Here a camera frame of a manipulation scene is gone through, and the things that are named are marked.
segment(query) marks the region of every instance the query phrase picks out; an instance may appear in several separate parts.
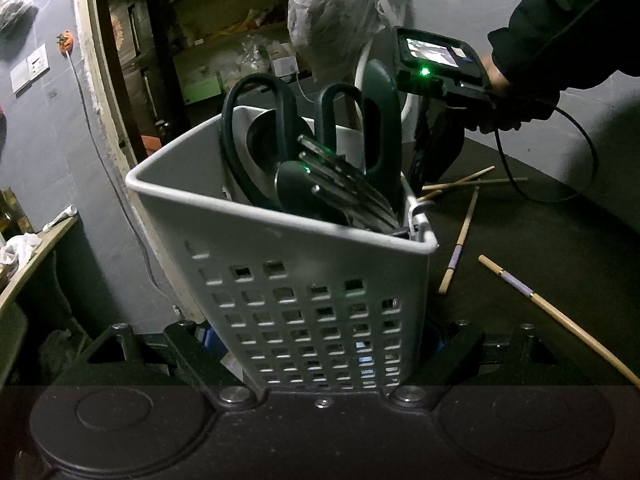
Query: wooden door frame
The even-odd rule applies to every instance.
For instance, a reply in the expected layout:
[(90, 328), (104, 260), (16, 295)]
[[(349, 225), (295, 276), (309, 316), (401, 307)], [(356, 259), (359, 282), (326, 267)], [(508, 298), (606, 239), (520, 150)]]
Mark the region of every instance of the wooden door frame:
[[(102, 40), (100, 29), (100, 12), (98, 11), (97, 0), (74, 0), (74, 11), (78, 30), (77, 40), (84, 62), (82, 68), (92, 91), (91, 98), (94, 107), (98, 111), (100, 122), (104, 129), (109, 158), (118, 170), (117, 176), (122, 183), (127, 173), (129, 173), (130, 164), (127, 156), (119, 146), (119, 139), (125, 139), (126, 149), (130, 150), (129, 153), (133, 153), (133, 149), (129, 142), (123, 110), (118, 104), (116, 87), (109, 70), (105, 42)], [(203, 322), (205, 318), (202, 311), (191, 295), (183, 276), (166, 252), (161, 239), (140, 203), (140, 199), (135, 193), (128, 192), (126, 192), (126, 199), (170, 285), (173, 287), (175, 295), (181, 302), (184, 315), (196, 322)]]

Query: metal bolt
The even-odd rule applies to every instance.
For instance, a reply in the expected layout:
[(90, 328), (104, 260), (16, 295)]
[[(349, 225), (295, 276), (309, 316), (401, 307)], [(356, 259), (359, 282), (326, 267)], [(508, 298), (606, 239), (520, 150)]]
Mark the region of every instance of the metal bolt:
[(427, 392), (420, 386), (399, 386), (394, 390), (394, 397), (401, 402), (414, 404), (427, 396)]
[(240, 404), (251, 399), (251, 390), (244, 386), (229, 386), (220, 392), (220, 399), (227, 404)]
[(318, 407), (318, 408), (320, 408), (322, 410), (324, 408), (328, 408), (333, 403), (334, 403), (334, 400), (330, 399), (329, 397), (318, 397), (314, 404), (316, 405), (316, 407)]

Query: gray wall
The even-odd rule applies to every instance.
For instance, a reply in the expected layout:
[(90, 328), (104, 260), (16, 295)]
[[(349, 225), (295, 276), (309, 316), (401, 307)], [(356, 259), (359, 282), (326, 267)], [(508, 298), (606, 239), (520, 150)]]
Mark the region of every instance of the gray wall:
[[(0, 41), (0, 100), (6, 114), (0, 130), (0, 187), (14, 190), (36, 229), (70, 203), (78, 208), (80, 223), (59, 245), (58, 271), (87, 330), (95, 334), (112, 322), (127, 321), (140, 332), (160, 332), (175, 320), (171, 303), (150, 283), (142, 252), (90, 142), (73, 72), (57, 49), (62, 30), (76, 32), (72, 0), (34, 2), (37, 13)], [(43, 43), (50, 70), (15, 96), (10, 70)], [(91, 107), (78, 42), (73, 60)], [(89, 112), (104, 155), (102, 127)], [(170, 290), (152, 259), (163, 290)]]
[[(413, 0), (415, 27), (460, 38), (487, 54), (487, 33), (505, 26), (519, 1)], [(585, 127), (600, 153), (600, 176), (588, 196), (640, 230), (640, 80), (616, 73), (597, 88), (564, 92), (560, 106)], [(468, 137), (495, 147), (493, 136)], [(588, 149), (557, 114), (504, 133), (502, 141), (509, 155), (562, 182), (581, 188), (588, 179)]]

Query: person's arm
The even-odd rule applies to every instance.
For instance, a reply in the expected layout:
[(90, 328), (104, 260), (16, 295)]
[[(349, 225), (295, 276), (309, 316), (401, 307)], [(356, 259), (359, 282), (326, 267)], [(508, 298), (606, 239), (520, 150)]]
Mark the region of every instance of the person's arm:
[(489, 33), (484, 64), (497, 92), (591, 88), (616, 70), (640, 75), (632, 45), (640, 0), (522, 0)]

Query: black cable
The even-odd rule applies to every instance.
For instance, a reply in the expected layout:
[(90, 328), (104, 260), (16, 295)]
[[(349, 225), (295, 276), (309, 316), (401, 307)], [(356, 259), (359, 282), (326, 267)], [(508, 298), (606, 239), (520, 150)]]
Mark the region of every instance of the black cable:
[(124, 218), (127, 219), (127, 223), (129, 224), (129, 227), (131, 228), (131, 231), (133, 231), (133, 234), (136, 237), (136, 241), (138, 242), (138, 245), (140, 246), (140, 250), (142, 252), (142, 258), (145, 261), (146, 273), (149, 276), (149, 280), (151, 281), (152, 285), (156, 288), (156, 290), (160, 294), (162, 294), (162, 296), (164, 296), (169, 303), (171, 303), (173, 306), (175, 306), (174, 302), (162, 291), (162, 289), (158, 285), (158, 282), (156, 282), (156, 277), (154, 276), (153, 269), (151, 268), (151, 260), (149, 258), (149, 253), (146, 250), (146, 245), (143, 242), (142, 237), (138, 233), (137, 229), (133, 225), (133, 222), (131, 221), (131, 218), (129, 218), (129, 213), (127, 211), (127, 208), (126, 208), (126, 206), (124, 204), (124, 201), (123, 201), (122, 197), (120, 196), (120, 193), (118, 192), (118, 188), (115, 185), (113, 179), (111, 178), (109, 170), (107, 170), (107, 166), (105, 165), (104, 161), (102, 160), (102, 155), (100, 154), (100, 150), (98, 149), (98, 144), (95, 142), (94, 131), (92, 130), (91, 123), (89, 121), (89, 112), (86, 109), (86, 101), (84, 100), (84, 94), (82, 93), (82, 85), (80, 84), (80, 79), (78, 78), (78, 72), (76, 72), (76, 67), (74, 66), (73, 62), (71, 61), (71, 54), (67, 53), (66, 57), (69, 60), (69, 64), (71, 65), (71, 69), (73, 70), (74, 76), (76, 78), (76, 84), (78, 85), (78, 92), (80, 94), (80, 101), (82, 103), (82, 110), (84, 111), (84, 120), (86, 121), (86, 127), (89, 130), (89, 138), (91, 139), (91, 142), (94, 145), (95, 153), (98, 156), (98, 160), (100, 161), (100, 165), (102, 166), (102, 168), (104, 170), (104, 173), (107, 175), (107, 179), (109, 181), (109, 184), (111, 184), (111, 189), (113, 189), (113, 192), (116, 195), (116, 199), (118, 200), (118, 204), (120, 204), (120, 208), (122, 209), (122, 213), (124, 215)]
[(562, 110), (562, 108), (559, 108), (555, 105), (549, 105), (552, 106), (553, 109), (558, 112), (559, 114), (561, 114), (562, 116), (566, 117), (569, 121), (571, 121), (571, 123), (578, 128), (578, 131), (582, 134), (582, 136), (584, 137), (584, 140), (587, 141), (587, 144), (589, 145), (589, 149), (591, 150), (591, 157), (593, 159), (593, 167), (591, 168), (591, 178), (589, 180), (589, 183), (587, 184), (587, 186), (579, 192), (575, 192), (567, 197), (564, 198), (560, 198), (557, 200), (540, 200), (539, 198), (533, 198), (532, 196), (529, 196), (527, 193), (525, 193), (520, 186), (518, 186), (518, 183), (514, 180), (513, 175), (511, 174), (511, 170), (509, 168), (509, 165), (507, 163), (507, 156), (504, 154), (504, 150), (502, 149), (502, 143), (500, 142), (500, 133), (498, 133), (498, 130), (496, 130), (494, 132), (495, 134), (495, 143), (498, 147), (498, 153), (500, 153), (500, 159), (502, 160), (502, 165), (504, 166), (504, 171), (506, 171), (507, 176), (509, 177), (509, 181), (511, 182), (511, 185), (514, 187), (514, 189), (516, 190), (516, 192), (522, 196), (523, 198), (527, 199), (527, 200), (531, 200), (532, 202), (538, 202), (538, 203), (542, 203), (542, 204), (557, 204), (557, 203), (561, 203), (561, 202), (567, 202), (568, 200), (572, 200), (574, 198), (577, 198), (579, 196), (584, 195), (589, 188), (591, 187), (591, 185), (594, 183), (594, 181), (596, 180), (596, 177), (598, 175), (598, 169), (600, 167), (600, 162), (598, 160), (598, 152), (596, 151), (596, 147), (593, 145), (593, 141), (591, 140), (591, 138), (588, 136), (587, 132), (584, 131), (584, 128), (582, 126), (580, 126), (580, 123), (578, 121), (576, 121), (573, 117), (571, 117), (571, 115), (569, 115), (567, 112), (565, 112), (564, 110)]

